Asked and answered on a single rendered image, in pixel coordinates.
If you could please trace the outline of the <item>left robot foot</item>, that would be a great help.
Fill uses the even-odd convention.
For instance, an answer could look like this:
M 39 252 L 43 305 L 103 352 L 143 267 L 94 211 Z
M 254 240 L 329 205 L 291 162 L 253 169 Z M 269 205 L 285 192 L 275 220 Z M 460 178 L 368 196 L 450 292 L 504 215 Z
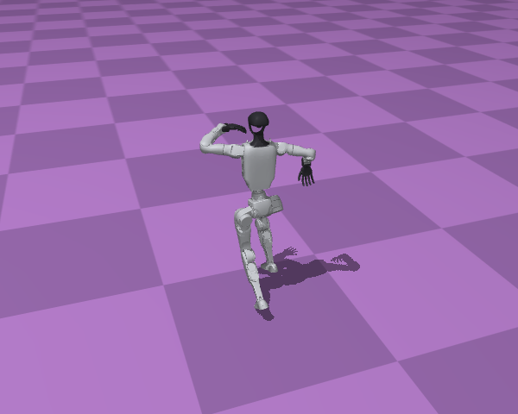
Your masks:
M 255 309 L 264 310 L 268 308 L 268 304 L 264 299 L 259 298 L 259 302 L 256 300 L 256 304 L 254 305 Z

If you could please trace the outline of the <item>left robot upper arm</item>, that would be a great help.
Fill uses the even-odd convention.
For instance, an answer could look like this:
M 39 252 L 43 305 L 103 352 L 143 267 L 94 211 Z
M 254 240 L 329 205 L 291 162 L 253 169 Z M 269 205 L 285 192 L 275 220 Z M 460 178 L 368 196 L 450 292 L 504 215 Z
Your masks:
M 239 159 L 243 156 L 244 147 L 238 144 L 213 144 L 205 147 L 200 144 L 200 151 L 203 154 L 220 154 L 227 155 L 234 159 Z

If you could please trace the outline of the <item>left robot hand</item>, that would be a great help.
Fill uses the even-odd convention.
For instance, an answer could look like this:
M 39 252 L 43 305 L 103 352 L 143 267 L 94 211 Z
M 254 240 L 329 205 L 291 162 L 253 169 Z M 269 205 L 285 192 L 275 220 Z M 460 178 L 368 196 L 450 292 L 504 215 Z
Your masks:
M 245 128 L 245 127 L 243 127 L 243 126 L 240 126 L 240 125 L 237 125 L 237 124 L 233 124 L 233 123 L 230 123 L 230 124 L 225 123 L 225 125 L 226 125 L 226 126 L 223 126 L 223 127 L 222 127 L 222 131 L 223 131 L 223 132 L 229 132 L 229 131 L 230 131 L 230 129 L 231 129 L 231 130 L 237 129 L 238 131 L 240 130 L 241 132 L 243 132 L 243 133 L 245 133 L 245 134 L 247 133 L 246 128 Z

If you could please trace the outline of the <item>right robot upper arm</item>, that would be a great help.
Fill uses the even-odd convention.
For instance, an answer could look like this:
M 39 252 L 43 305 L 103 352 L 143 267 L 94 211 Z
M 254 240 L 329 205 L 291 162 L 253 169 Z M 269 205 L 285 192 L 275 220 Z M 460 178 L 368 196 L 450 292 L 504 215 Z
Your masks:
M 277 155 L 282 156 L 284 154 L 293 156 L 303 156 L 305 160 L 313 161 L 315 159 L 316 151 L 313 149 L 307 149 L 300 146 L 287 144 L 286 142 L 274 142 L 277 150 Z

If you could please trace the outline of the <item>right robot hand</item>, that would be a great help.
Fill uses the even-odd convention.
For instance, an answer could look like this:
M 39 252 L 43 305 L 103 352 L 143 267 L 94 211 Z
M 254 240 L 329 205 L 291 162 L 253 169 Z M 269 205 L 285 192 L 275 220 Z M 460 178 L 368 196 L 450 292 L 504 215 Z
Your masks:
M 302 158 L 301 159 L 301 165 L 303 167 L 301 168 L 301 171 L 299 173 L 298 180 L 300 181 L 300 176 L 302 175 L 302 184 L 303 184 L 303 186 L 305 186 L 304 185 L 304 177 L 305 177 L 306 186 L 308 186 L 307 179 L 306 179 L 306 176 L 307 176 L 308 177 L 309 185 L 311 185 L 311 181 L 310 181 L 310 176 L 309 175 L 311 175 L 312 182 L 314 183 L 313 175 L 312 175 L 313 171 L 312 171 L 312 168 L 310 167 L 311 163 L 304 165 L 304 161 L 303 161 L 303 158 Z

